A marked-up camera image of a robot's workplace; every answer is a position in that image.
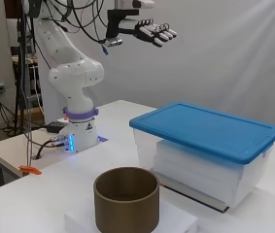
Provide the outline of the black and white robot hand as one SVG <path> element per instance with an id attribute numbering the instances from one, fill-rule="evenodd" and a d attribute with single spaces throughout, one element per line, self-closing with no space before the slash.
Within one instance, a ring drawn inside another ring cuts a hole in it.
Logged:
<path id="1" fill-rule="evenodd" d="M 121 34 L 132 35 L 136 39 L 153 44 L 158 48 L 178 36 L 168 23 L 155 24 L 152 18 L 124 19 L 120 22 L 119 31 Z"/>

